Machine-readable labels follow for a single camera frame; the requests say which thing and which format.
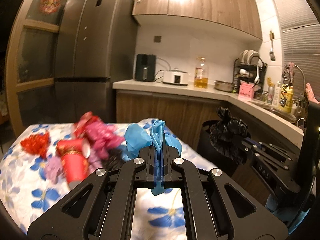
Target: kitchen sink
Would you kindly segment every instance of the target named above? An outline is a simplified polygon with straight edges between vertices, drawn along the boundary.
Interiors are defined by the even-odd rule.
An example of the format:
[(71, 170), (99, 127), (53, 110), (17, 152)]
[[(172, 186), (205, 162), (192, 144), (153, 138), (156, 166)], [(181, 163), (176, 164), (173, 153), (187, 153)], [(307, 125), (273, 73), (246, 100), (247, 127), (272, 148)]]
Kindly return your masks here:
[(285, 113), (280, 109), (278, 109), (277, 107), (274, 107), (272, 105), (266, 104), (258, 100), (252, 100), (251, 103), (255, 104), (256, 106), (260, 106), (261, 108), (267, 110), (268, 112), (273, 113), (294, 125), (297, 125), (296, 117), (293, 114)]

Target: lower cabinet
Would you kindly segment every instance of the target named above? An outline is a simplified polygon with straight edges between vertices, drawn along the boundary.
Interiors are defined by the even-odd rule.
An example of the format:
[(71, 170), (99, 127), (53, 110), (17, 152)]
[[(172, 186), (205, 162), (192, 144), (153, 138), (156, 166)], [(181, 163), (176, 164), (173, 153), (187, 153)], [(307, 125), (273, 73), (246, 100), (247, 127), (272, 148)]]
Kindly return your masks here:
[[(248, 124), (248, 130), (255, 141), (273, 143), (294, 153), (299, 149), (268, 125), (226, 101), (177, 96), (151, 92), (117, 90), (117, 123), (139, 122), (146, 118), (158, 118), (166, 126), (196, 151), (202, 123), (218, 120), (219, 106), (229, 107), (231, 114)], [(240, 165), (232, 179), (261, 204), (265, 205), (269, 192), (250, 168), (250, 161)]]

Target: metal bowl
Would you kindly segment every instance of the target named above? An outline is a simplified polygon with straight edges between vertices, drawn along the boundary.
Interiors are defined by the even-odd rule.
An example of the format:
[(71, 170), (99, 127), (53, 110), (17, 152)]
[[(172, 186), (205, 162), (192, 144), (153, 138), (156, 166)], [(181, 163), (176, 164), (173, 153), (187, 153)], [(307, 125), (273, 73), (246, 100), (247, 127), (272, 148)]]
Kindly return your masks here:
[(216, 80), (214, 88), (224, 92), (232, 92), (235, 88), (235, 84)]

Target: window blind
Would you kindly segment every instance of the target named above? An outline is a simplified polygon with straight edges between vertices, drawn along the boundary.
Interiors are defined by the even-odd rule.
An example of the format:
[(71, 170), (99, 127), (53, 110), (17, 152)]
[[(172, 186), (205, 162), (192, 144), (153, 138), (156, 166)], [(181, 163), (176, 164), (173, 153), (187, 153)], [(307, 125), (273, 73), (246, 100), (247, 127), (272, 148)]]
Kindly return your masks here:
[[(282, 32), (284, 62), (298, 65), (320, 96), (320, 25), (306, 0), (274, 0)], [(303, 88), (303, 79), (295, 68), (294, 95)]]

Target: plate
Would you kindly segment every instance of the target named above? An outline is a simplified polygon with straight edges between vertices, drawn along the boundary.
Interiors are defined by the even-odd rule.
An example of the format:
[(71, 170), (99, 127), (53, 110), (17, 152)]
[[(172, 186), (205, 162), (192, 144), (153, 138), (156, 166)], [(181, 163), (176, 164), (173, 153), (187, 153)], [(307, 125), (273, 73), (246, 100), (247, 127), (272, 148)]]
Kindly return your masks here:
[(241, 60), (241, 62), (246, 62), (246, 56), (247, 56), (248, 53), (249, 53), (249, 51), (248, 51), (248, 50), (245, 50), (244, 52), (242, 52), (242, 53), (240, 54), (239, 59)]
[[(245, 58), (245, 61), (249, 62), (251, 61), (251, 59), (254, 57), (254, 56), (259, 56), (259, 53), (256, 52), (255, 50), (249, 50), (249, 52), (246, 54), (246, 58)], [(257, 65), (257, 63), (259, 62), (259, 58), (255, 57), (252, 62), (251, 62), (251, 65)]]

